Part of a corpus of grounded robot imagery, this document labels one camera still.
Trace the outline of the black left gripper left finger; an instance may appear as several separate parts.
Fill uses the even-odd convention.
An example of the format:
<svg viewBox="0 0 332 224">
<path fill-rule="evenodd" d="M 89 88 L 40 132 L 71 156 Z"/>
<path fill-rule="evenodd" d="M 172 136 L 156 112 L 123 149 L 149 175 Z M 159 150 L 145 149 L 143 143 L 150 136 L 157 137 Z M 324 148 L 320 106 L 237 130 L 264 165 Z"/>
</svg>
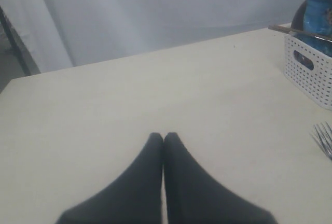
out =
<svg viewBox="0 0 332 224">
<path fill-rule="evenodd" d="M 161 223 L 163 138 L 151 133 L 130 166 L 102 191 L 66 210 L 58 223 Z"/>
</svg>

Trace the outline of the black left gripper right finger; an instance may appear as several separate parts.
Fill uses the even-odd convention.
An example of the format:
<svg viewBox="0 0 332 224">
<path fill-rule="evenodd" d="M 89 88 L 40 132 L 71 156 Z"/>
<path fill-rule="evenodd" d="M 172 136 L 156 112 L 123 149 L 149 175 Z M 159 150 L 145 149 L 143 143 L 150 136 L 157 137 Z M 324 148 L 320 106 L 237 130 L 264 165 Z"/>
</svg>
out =
<svg viewBox="0 0 332 224">
<path fill-rule="evenodd" d="M 276 223 L 267 210 L 236 195 L 193 158 L 179 135 L 164 138 L 164 185 L 169 223 Z"/>
</svg>

